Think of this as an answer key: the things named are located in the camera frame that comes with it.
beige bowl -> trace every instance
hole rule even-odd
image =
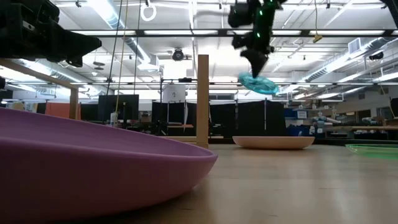
[[[310,146],[315,137],[285,136],[233,136],[235,144],[247,149],[303,149]]]

green tray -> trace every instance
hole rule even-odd
[[[390,144],[347,144],[346,147],[353,153],[384,159],[398,159],[398,145]]]

ventilation duct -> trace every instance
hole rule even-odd
[[[119,14],[112,0],[88,0],[89,5],[98,13],[99,16],[114,30],[124,30],[126,26],[122,19],[119,20]],[[141,65],[140,70],[159,71],[159,59],[155,55],[148,55],[144,52],[137,41],[132,37],[122,38],[127,46],[137,55]]]
[[[396,38],[393,37],[379,37],[376,39],[358,38],[349,43],[349,46],[351,46],[349,50],[344,50],[342,53],[339,53],[335,57],[325,61],[319,67],[310,70],[304,78],[299,80],[299,82],[311,82],[316,78],[329,74],[339,68],[348,65],[349,63],[353,62],[353,59],[355,58],[373,54],[381,47],[394,40],[396,40]],[[298,87],[298,85],[289,85],[283,88],[283,90],[280,91],[280,94],[291,92]]]
[[[41,59],[36,62],[31,62],[23,59],[12,59],[12,62],[17,63],[19,65],[23,65],[36,72],[57,77],[61,80],[67,80],[68,82],[93,82],[90,79],[87,79],[67,68],[63,68],[57,65],[56,63],[49,62],[48,60],[45,59]],[[104,86],[96,86],[95,88],[93,87],[90,88],[95,91],[95,93],[91,94],[92,96],[102,95],[106,93],[106,88]]]

black partition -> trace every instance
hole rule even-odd
[[[45,114],[47,103],[38,103],[36,113]]]
[[[97,104],[81,104],[80,115],[83,121],[97,121],[98,117],[98,105]]]
[[[282,103],[266,101],[267,136],[287,136],[284,110]]]
[[[98,118],[106,121],[116,109],[117,95],[99,96]],[[119,95],[118,119],[138,120],[139,95]]]
[[[167,122],[167,107],[167,103],[152,102],[152,123]]]
[[[169,122],[184,123],[185,103],[169,103]]]
[[[214,126],[215,129],[213,130],[213,132],[222,134],[224,137],[233,136],[236,125],[235,111],[236,111],[235,103],[210,105],[211,125]]]
[[[12,99],[12,91],[11,90],[6,90],[6,91],[0,91],[0,102],[2,99]],[[6,105],[0,103],[0,107],[6,107]]]
[[[235,135],[263,136],[265,133],[264,101],[238,103],[238,130]]]

purple plate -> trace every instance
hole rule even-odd
[[[211,151],[82,121],[0,108],[1,220],[134,210],[188,192]]]

